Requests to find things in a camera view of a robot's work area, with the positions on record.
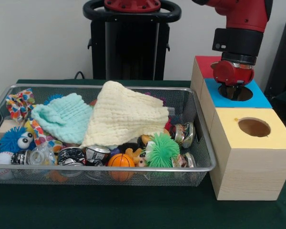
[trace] black cable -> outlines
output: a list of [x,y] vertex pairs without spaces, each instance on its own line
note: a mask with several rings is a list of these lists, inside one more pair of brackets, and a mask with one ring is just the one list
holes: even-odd
[[83,74],[81,71],[78,71],[78,72],[75,74],[74,79],[76,80],[76,79],[77,79],[77,76],[78,76],[79,74],[82,75],[82,79],[84,80],[84,79],[85,79],[85,76],[84,76],[84,74]]

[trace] white wall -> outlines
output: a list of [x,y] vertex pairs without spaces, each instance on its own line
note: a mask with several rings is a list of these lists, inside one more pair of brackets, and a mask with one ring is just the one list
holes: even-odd
[[[82,15],[87,0],[0,0],[0,93],[17,79],[67,79],[81,70],[92,78],[90,21]],[[225,18],[191,0],[173,0],[183,10],[171,26],[165,79],[190,80],[195,55],[212,51],[214,31]],[[286,0],[274,0],[256,65],[264,88],[286,22]]]

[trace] wooden block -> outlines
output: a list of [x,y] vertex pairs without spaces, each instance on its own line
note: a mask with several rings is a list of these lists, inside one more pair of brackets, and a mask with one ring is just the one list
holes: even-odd
[[213,122],[215,107],[214,107],[214,103],[212,101],[212,98],[208,92],[208,88],[205,84],[205,81],[203,82],[203,86],[202,86],[202,90],[201,90],[200,106],[201,106],[202,112],[204,114],[204,119],[205,119],[205,123],[208,127],[208,131],[210,132],[212,122]]
[[3,137],[3,135],[9,131],[10,129],[12,129],[13,127],[18,127],[18,126],[23,126],[24,125],[24,121],[21,122],[20,124],[18,124],[15,120],[13,119],[5,119],[3,121],[3,123],[0,126],[0,140]]
[[200,99],[204,78],[213,78],[211,63],[220,61],[220,56],[196,56],[194,59],[191,89],[196,91]]
[[286,180],[286,128],[272,109],[216,108],[210,172],[218,200],[276,200]]
[[253,93],[252,98],[247,101],[232,101],[224,98],[218,91],[221,84],[217,83],[215,79],[205,79],[205,83],[215,107],[272,108],[271,104],[268,102],[267,98],[264,96],[263,92],[254,80],[246,85],[246,88]]
[[194,59],[193,73],[191,79],[191,89],[196,91],[198,99],[200,99],[201,89],[204,79],[201,75],[196,58]]

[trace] baseball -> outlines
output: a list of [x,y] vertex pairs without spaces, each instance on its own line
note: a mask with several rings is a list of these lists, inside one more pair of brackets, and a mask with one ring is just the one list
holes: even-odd
[[[12,152],[2,152],[0,153],[0,165],[10,165]],[[14,175],[10,169],[0,168],[0,180],[10,180],[13,179]]]

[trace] blue fuzzy ball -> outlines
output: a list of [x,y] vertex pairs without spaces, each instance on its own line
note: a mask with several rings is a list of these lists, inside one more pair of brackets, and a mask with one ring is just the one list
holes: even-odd
[[[26,132],[27,129],[25,127],[14,127],[6,132],[3,138],[0,140],[0,153],[5,151],[17,153],[22,150],[18,146],[18,139],[21,138],[21,136]],[[32,141],[28,149],[32,150],[35,147],[36,145],[34,141]]]
[[63,98],[62,94],[54,94],[48,97],[48,99],[43,103],[43,105],[48,105],[52,100],[54,99],[60,99]]

